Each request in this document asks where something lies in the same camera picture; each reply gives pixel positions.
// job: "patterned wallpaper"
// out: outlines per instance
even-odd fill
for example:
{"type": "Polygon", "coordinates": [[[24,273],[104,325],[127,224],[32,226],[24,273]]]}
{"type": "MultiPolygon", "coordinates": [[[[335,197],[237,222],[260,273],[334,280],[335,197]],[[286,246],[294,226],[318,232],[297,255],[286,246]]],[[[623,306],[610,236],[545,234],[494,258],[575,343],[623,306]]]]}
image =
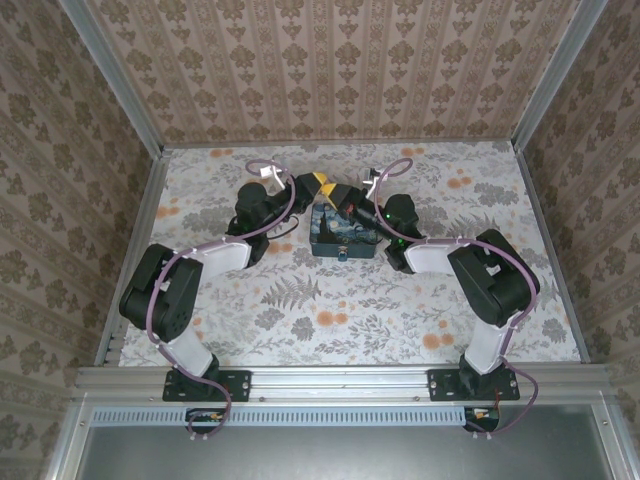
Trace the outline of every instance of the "patterned wallpaper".
{"type": "Polygon", "coordinates": [[[0,2],[0,477],[37,478],[93,362],[150,160],[56,1],[0,2]]]}
{"type": "Polygon", "coordinates": [[[578,0],[85,0],[165,143],[507,138],[578,0]]]}
{"type": "Polygon", "coordinates": [[[525,154],[593,360],[640,445],[640,2],[610,1],[525,154]]]}

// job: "purple cable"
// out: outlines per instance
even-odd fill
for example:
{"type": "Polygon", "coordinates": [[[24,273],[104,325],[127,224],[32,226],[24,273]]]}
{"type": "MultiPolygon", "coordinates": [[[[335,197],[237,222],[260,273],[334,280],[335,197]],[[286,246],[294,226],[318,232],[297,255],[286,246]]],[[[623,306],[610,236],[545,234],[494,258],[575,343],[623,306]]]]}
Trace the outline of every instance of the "purple cable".
{"type": "MultiPolygon", "coordinates": [[[[215,412],[196,412],[193,415],[191,415],[191,417],[189,417],[189,422],[187,423],[187,431],[191,434],[191,435],[198,435],[196,432],[193,431],[193,421],[198,418],[198,417],[205,417],[207,415],[211,415],[212,413],[215,412]]],[[[212,431],[203,434],[204,435],[214,435],[214,432],[216,431],[216,429],[214,428],[212,431]]]]}
{"type": "Polygon", "coordinates": [[[380,221],[380,223],[382,223],[382,226],[384,228],[386,228],[389,232],[391,232],[393,235],[395,235],[395,236],[397,236],[399,238],[402,238],[403,240],[406,240],[407,242],[412,242],[412,243],[416,243],[416,244],[458,245],[458,244],[463,243],[463,244],[472,244],[472,245],[476,245],[478,247],[485,248],[485,249],[487,249],[487,250],[489,250],[491,252],[497,253],[502,258],[504,258],[509,263],[511,263],[516,269],[518,269],[518,271],[522,274],[522,276],[524,277],[524,279],[527,282],[527,285],[529,287],[529,292],[531,294],[531,300],[529,301],[529,305],[527,306],[527,308],[524,309],[524,311],[522,313],[520,313],[511,322],[511,325],[509,326],[509,329],[507,330],[507,333],[505,335],[504,342],[502,343],[502,347],[500,348],[500,359],[502,360],[502,363],[504,363],[507,368],[510,368],[511,370],[513,370],[518,375],[521,375],[521,376],[525,377],[527,380],[529,380],[533,384],[533,395],[531,396],[531,399],[529,400],[529,403],[527,403],[527,405],[524,408],[524,410],[520,413],[520,415],[518,415],[518,417],[513,422],[511,422],[510,424],[508,424],[505,427],[499,428],[498,430],[495,430],[494,432],[491,432],[492,434],[502,433],[504,431],[510,430],[516,423],[518,423],[522,419],[522,417],[524,417],[525,414],[531,409],[531,407],[533,406],[534,402],[538,398],[538,383],[535,381],[535,379],[531,375],[529,375],[528,373],[525,373],[522,370],[513,367],[511,365],[511,363],[509,363],[507,361],[507,359],[505,358],[505,353],[507,351],[507,347],[509,346],[509,342],[511,341],[511,337],[513,336],[513,332],[514,332],[516,326],[527,315],[529,315],[529,313],[535,307],[536,300],[538,298],[538,293],[536,292],[535,283],[533,281],[533,278],[529,274],[529,272],[524,268],[524,266],[518,260],[516,260],[512,255],[509,255],[504,250],[502,250],[500,248],[497,248],[497,247],[494,247],[493,245],[490,245],[490,244],[488,244],[486,242],[481,242],[481,241],[473,239],[473,238],[462,238],[462,237],[460,237],[460,238],[433,238],[433,239],[431,239],[431,238],[413,238],[413,237],[408,237],[406,235],[401,234],[400,232],[395,231],[393,229],[393,227],[391,227],[391,225],[389,225],[387,223],[387,221],[384,219],[384,215],[382,215],[382,212],[380,211],[380,205],[378,204],[378,192],[380,190],[380,184],[382,183],[382,179],[385,178],[385,176],[388,175],[389,177],[397,177],[398,175],[401,175],[404,172],[406,172],[407,170],[409,170],[412,167],[412,165],[413,165],[413,160],[410,159],[410,158],[401,158],[401,159],[395,160],[395,161],[391,162],[391,164],[389,166],[387,166],[387,168],[385,168],[383,170],[382,174],[380,175],[381,181],[376,183],[376,186],[375,186],[374,191],[373,191],[373,206],[374,206],[375,211],[376,211],[376,216],[378,217],[378,220],[380,221]],[[400,163],[408,163],[408,165],[407,165],[407,167],[405,167],[400,172],[395,173],[395,174],[391,174],[390,173],[391,170],[396,165],[399,165],[400,163]]]}
{"type": "MultiPolygon", "coordinates": [[[[290,184],[291,184],[291,198],[289,199],[289,203],[287,204],[287,207],[284,209],[282,214],[278,218],[276,218],[273,222],[271,222],[270,224],[268,224],[268,225],[266,225],[266,226],[264,226],[262,228],[259,228],[257,230],[254,230],[253,232],[244,233],[244,234],[238,235],[236,237],[227,237],[227,239],[244,240],[246,238],[254,237],[256,235],[260,235],[262,233],[265,233],[265,232],[271,230],[273,227],[275,227],[276,225],[278,225],[279,223],[281,223],[285,219],[285,217],[289,214],[289,212],[293,208],[293,204],[295,202],[296,185],[295,185],[295,181],[293,179],[293,176],[291,175],[291,173],[289,172],[289,170],[287,168],[285,168],[284,166],[280,165],[279,163],[276,163],[276,162],[271,161],[271,160],[251,160],[251,161],[247,162],[247,164],[245,165],[245,169],[247,170],[247,172],[249,172],[250,174],[255,175],[255,176],[260,176],[260,174],[258,172],[255,172],[255,171],[251,170],[249,168],[251,165],[271,165],[271,166],[274,166],[274,167],[279,168],[280,170],[282,170],[282,172],[287,176],[287,178],[289,179],[290,184]]],[[[190,378],[193,381],[204,383],[206,385],[211,385],[212,387],[217,388],[225,396],[225,400],[227,402],[227,408],[225,409],[225,413],[224,413],[224,415],[222,417],[222,420],[218,424],[218,426],[215,427],[209,433],[209,435],[215,435],[220,430],[220,428],[222,428],[224,423],[229,418],[229,415],[231,414],[231,397],[229,396],[229,392],[227,392],[227,390],[222,385],[220,385],[219,383],[214,382],[213,380],[208,380],[206,378],[197,377],[197,376],[191,374],[185,368],[183,368],[183,367],[181,367],[180,365],[177,364],[177,362],[173,358],[173,356],[160,343],[160,339],[157,338],[153,334],[153,310],[154,310],[154,308],[156,306],[156,302],[158,300],[158,295],[160,294],[160,288],[161,288],[162,284],[164,283],[165,278],[169,274],[169,270],[171,270],[171,267],[173,267],[173,265],[179,259],[181,259],[185,255],[194,254],[198,250],[203,250],[203,249],[208,249],[208,248],[211,248],[211,247],[215,247],[217,245],[221,245],[222,243],[224,243],[223,240],[215,240],[213,242],[203,243],[202,245],[197,245],[195,247],[190,247],[190,248],[187,248],[185,250],[182,250],[181,252],[178,252],[173,257],[171,257],[171,259],[169,259],[167,264],[162,268],[162,271],[160,272],[160,275],[158,276],[158,279],[156,280],[156,284],[153,287],[153,291],[151,292],[151,298],[149,299],[149,307],[147,308],[147,316],[146,316],[146,321],[145,321],[145,326],[146,326],[146,329],[147,329],[147,337],[149,337],[149,341],[157,346],[157,348],[160,351],[160,353],[162,354],[162,356],[164,356],[169,361],[169,363],[171,363],[171,365],[173,365],[174,368],[176,368],[176,370],[178,370],[184,376],[190,378]]]]}

